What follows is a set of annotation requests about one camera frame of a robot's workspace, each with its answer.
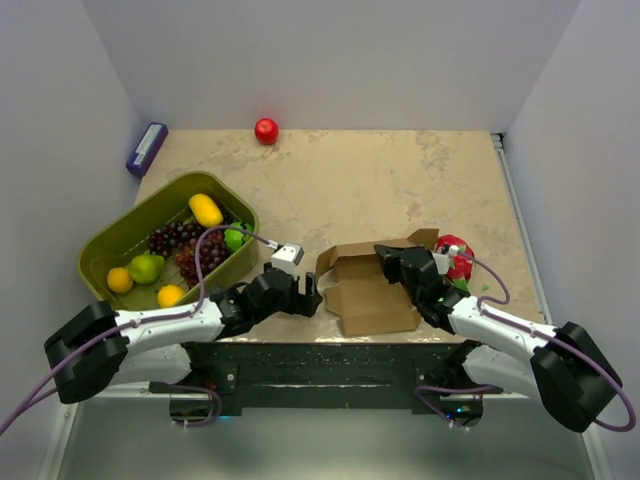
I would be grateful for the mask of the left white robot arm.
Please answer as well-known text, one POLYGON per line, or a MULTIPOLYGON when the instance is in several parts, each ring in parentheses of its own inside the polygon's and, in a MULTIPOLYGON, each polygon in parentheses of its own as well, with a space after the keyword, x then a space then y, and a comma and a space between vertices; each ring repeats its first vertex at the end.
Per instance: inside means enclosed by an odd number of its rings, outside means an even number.
POLYGON ((74 404, 109 386, 136 382, 200 390, 207 368, 186 346, 242 335, 282 312, 312 317, 322 302, 316 277, 299 279, 267 265, 251 282, 214 288, 195 303, 148 311, 86 306, 44 344, 59 400, 74 404))

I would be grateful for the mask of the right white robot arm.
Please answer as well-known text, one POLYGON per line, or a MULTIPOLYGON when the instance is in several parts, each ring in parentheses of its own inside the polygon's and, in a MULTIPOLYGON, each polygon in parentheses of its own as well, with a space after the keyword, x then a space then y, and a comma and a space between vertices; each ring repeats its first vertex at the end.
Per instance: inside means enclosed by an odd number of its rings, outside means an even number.
POLYGON ((460 246, 446 244, 433 252, 424 247, 374 247, 382 272, 401 284, 429 325, 465 337, 445 369, 448 386, 459 393, 493 389, 538 400, 565 428, 582 433, 597 423, 614 398, 627 408, 626 432, 636 415, 622 381, 588 332, 567 322, 542 325, 501 311, 507 299, 476 297, 447 279, 457 259, 475 259, 460 246))

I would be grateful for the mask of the brown cardboard box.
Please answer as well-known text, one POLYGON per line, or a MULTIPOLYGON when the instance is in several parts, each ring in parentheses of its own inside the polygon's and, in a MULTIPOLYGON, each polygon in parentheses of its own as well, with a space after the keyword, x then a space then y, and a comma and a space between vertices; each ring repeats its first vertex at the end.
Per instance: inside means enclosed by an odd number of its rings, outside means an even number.
POLYGON ((340 318, 346 337, 410 332, 421 323, 404 288, 385 279, 377 243, 334 245, 316 260, 318 278, 333 275, 335 284, 324 289, 326 309, 340 318))

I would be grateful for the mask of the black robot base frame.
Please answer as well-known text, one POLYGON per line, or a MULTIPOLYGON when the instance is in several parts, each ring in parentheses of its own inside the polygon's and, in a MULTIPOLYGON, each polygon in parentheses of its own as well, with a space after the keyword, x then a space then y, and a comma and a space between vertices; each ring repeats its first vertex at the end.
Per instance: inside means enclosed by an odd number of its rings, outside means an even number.
POLYGON ((461 360, 463 343, 191 343, 185 379, 153 381, 151 394, 171 394, 176 420, 202 419, 208 399, 188 400, 196 388, 214 390, 226 416, 249 408, 384 409, 429 414, 465 427, 483 415, 480 394, 461 360))

